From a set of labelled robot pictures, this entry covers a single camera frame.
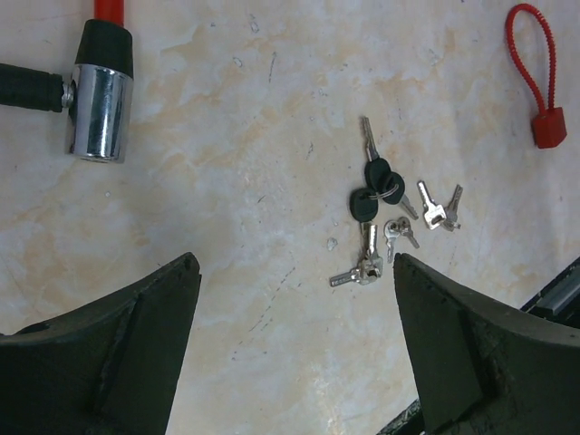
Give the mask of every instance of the marble floor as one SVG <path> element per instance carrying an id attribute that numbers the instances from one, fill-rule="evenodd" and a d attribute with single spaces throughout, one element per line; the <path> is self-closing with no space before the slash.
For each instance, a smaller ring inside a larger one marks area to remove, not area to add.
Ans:
<path id="1" fill-rule="evenodd" d="M 568 128 L 540 151 L 504 42 L 515 3 L 127 0 L 123 165 L 65 155 L 64 115 L 0 108 L 0 331 L 191 251 L 204 282 L 168 433 L 374 435 L 416 390 L 391 269 L 328 285 L 358 256 L 361 115 L 415 208 L 418 179 L 440 202 L 465 188 L 460 231 L 418 221 L 420 250 L 400 251 L 513 306 L 580 253 L 580 7 L 532 2 L 556 36 Z M 70 73 L 91 15 L 89 0 L 4 0 L 0 62 Z M 545 90 L 537 23 L 519 16 L 516 38 Z"/>

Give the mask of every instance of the red loop strap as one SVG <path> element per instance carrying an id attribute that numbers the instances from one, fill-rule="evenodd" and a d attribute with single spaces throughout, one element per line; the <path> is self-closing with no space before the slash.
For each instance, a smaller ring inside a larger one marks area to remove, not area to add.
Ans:
<path id="1" fill-rule="evenodd" d="M 554 94 L 556 92 L 556 45 L 554 44 L 554 36 L 552 35 L 552 31 L 550 30 L 550 26 L 547 24 L 545 17 L 542 15 L 540 11 L 538 11 L 534 6 L 528 5 L 523 3 L 521 5 L 514 6 L 509 14 L 507 14 L 506 19 L 506 37 L 507 37 L 507 48 L 509 49 L 509 53 L 511 54 L 511 58 L 513 59 L 514 63 L 516 64 L 517 69 L 519 70 L 522 77 L 526 81 L 529 88 L 534 93 L 534 97 L 536 98 L 537 108 L 540 110 L 540 114 L 546 114 L 546 104 L 544 103 L 544 99 L 542 98 L 542 94 L 537 87 L 536 82 L 532 79 L 531 75 L 527 71 L 524 63 L 519 58 L 516 49 L 516 42 L 514 41 L 514 19 L 516 18 L 516 14 L 519 11 L 526 11 L 532 14 L 537 21 L 540 23 L 542 28 L 544 29 L 544 33 L 546 34 L 547 39 L 547 47 L 550 54 L 550 82 L 549 82 L 549 89 L 548 89 L 548 110 L 554 109 Z"/>

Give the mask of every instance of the key blade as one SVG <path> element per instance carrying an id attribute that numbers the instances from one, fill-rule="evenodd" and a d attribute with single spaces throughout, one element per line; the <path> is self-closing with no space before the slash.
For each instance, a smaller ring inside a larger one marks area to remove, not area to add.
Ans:
<path id="1" fill-rule="evenodd" d="M 337 287 L 339 285 L 344 285 L 348 283 L 358 283 L 361 281 L 361 271 L 360 269 L 353 269 L 350 272 L 333 276 L 330 278 L 330 287 Z"/>
<path id="2" fill-rule="evenodd" d="M 423 206 L 426 209 L 437 207 L 437 204 L 435 204 L 433 199 L 431 199 L 431 195 L 429 194 L 429 191 L 427 190 L 427 186 L 425 185 L 425 181 L 420 180 L 417 183 L 417 187 L 419 188 L 419 194 L 420 194 L 420 198 L 423 201 Z"/>
<path id="3" fill-rule="evenodd" d="M 457 214 L 457 209 L 459 208 L 459 201 L 461 200 L 461 195 L 463 195 L 463 187 L 459 184 L 455 188 L 455 192 L 453 192 L 453 198 L 449 203 L 448 209 L 455 212 Z"/>
<path id="4" fill-rule="evenodd" d="M 407 214 L 409 216 L 411 216 L 411 218 L 413 220 L 419 219 L 419 215 L 417 214 L 417 210 L 415 210 L 415 207 L 411 205 L 411 202 L 409 201 L 409 198 L 407 197 L 407 195 L 402 196 L 401 202 L 399 203 L 399 205 L 403 208 L 403 210 L 405 210 L 407 212 Z"/>
<path id="5" fill-rule="evenodd" d="M 379 240 L 378 226 L 366 222 L 362 224 L 362 233 L 364 234 L 365 251 L 368 258 L 379 256 L 377 251 L 377 242 Z"/>
<path id="6" fill-rule="evenodd" d="M 379 151 L 377 151 L 376 144 L 374 143 L 374 137 L 371 130 L 371 122 L 366 116 L 361 117 L 362 131 L 364 132 L 364 137 L 366 139 L 366 152 L 369 156 L 369 160 L 377 160 L 379 156 Z"/>

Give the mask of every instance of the key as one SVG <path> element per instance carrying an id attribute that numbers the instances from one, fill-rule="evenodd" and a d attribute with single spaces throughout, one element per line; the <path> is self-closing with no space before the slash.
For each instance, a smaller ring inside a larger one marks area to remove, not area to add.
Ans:
<path id="1" fill-rule="evenodd" d="M 459 201 L 461 200 L 461 195 L 463 195 L 463 187 L 459 184 L 453 192 L 453 198 L 448 206 L 445 207 L 445 213 L 447 214 L 447 219 L 443 222 L 443 227 L 450 232 L 455 229 L 461 229 L 461 224 L 458 224 L 457 210 L 459 208 Z"/>
<path id="2" fill-rule="evenodd" d="M 379 201 L 371 188 L 358 188 L 351 193 L 349 209 L 357 222 L 371 222 L 379 213 Z"/>
<path id="3" fill-rule="evenodd" d="M 364 179 L 366 180 L 366 185 L 379 192 L 377 189 L 382 177 L 385 177 L 391 173 L 391 165 L 381 156 L 379 156 L 379 151 L 377 151 L 376 144 L 374 143 L 374 137 L 371 131 L 371 123 L 366 116 L 361 117 L 361 127 L 364 133 L 364 138 L 366 140 L 366 152 L 369 157 L 369 161 L 364 167 Z"/>
<path id="4" fill-rule="evenodd" d="M 362 224 L 362 235 L 365 242 L 365 251 L 364 257 L 359 264 L 362 277 L 359 284 L 366 285 L 382 276 L 382 258 L 377 250 L 377 242 L 379 240 L 378 227 L 370 223 Z"/>
<path id="5" fill-rule="evenodd" d="M 415 208 L 411 205 L 409 198 L 405 195 L 405 180 L 397 172 L 391 172 L 388 176 L 382 179 L 379 185 L 379 192 L 387 192 L 399 186 L 392 195 L 383 198 L 382 200 L 392 206 L 400 205 L 403 210 L 409 214 L 414 220 L 419 219 L 419 215 Z"/>
<path id="6" fill-rule="evenodd" d="M 423 208 L 425 211 L 423 217 L 425 218 L 427 227 L 429 229 L 435 229 L 447 219 L 445 208 L 440 204 L 435 204 L 435 201 L 433 201 L 427 190 L 425 181 L 419 181 L 417 187 L 419 188 L 420 197 L 423 200 Z"/>
<path id="7" fill-rule="evenodd" d="M 361 282 L 361 269 L 355 267 L 351 269 L 350 272 L 345 274 L 340 274 L 330 278 L 330 287 L 337 287 L 339 285 L 344 285 L 348 283 L 360 283 Z"/>
<path id="8" fill-rule="evenodd" d="M 387 237 L 387 263 L 392 263 L 395 258 L 395 241 L 401 235 L 399 222 L 390 220 L 384 226 L 384 236 Z"/>
<path id="9" fill-rule="evenodd" d="M 401 235 L 405 236 L 409 239 L 411 244 L 415 249 L 419 249 L 420 245 L 415 236 L 413 235 L 413 228 L 411 228 L 411 221 L 406 217 L 400 217 L 399 220 L 399 228 L 401 229 Z"/>

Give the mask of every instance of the key head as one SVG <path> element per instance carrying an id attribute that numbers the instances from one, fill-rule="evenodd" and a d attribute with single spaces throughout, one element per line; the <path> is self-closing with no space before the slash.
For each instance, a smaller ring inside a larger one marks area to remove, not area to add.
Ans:
<path id="1" fill-rule="evenodd" d="M 366 185 L 375 192 L 380 192 L 381 181 L 391 173 L 391 165 L 381 157 L 367 162 L 364 167 L 364 179 Z"/>
<path id="2" fill-rule="evenodd" d="M 399 217 L 397 222 L 399 222 L 399 227 L 401 228 L 402 233 L 412 233 L 411 221 L 408 217 Z"/>
<path id="3" fill-rule="evenodd" d="M 381 180 L 379 189 L 377 190 L 379 193 L 384 193 L 393 189 L 397 185 L 399 188 L 397 188 L 397 190 L 392 195 L 382 199 L 384 202 L 391 204 L 392 206 L 399 204 L 401 202 L 402 196 L 405 194 L 405 180 L 402 179 L 402 176 L 397 172 L 391 172 Z"/>
<path id="4" fill-rule="evenodd" d="M 382 258 L 379 256 L 373 259 L 364 258 L 359 268 L 361 269 L 361 281 L 359 284 L 372 284 L 382 277 Z"/>
<path id="5" fill-rule="evenodd" d="M 396 240 L 401 235 L 401 226 L 396 220 L 390 220 L 384 225 L 384 236 L 388 241 Z"/>
<path id="6" fill-rule="evenodd" d="M 423 217 L 425 218 L 425 223 L 427 223 L 429 229 L 435 229 L 447 220 L 445 208 L 441 205 L 425 210 Z"/>
<path id="7" fill-rule="evenodd" d="M 379 213 L 379 201 L 371 188 L 358 188 L 351 193 L 349 209 L 354 220 L 360 223 L 371 222 Z"/>

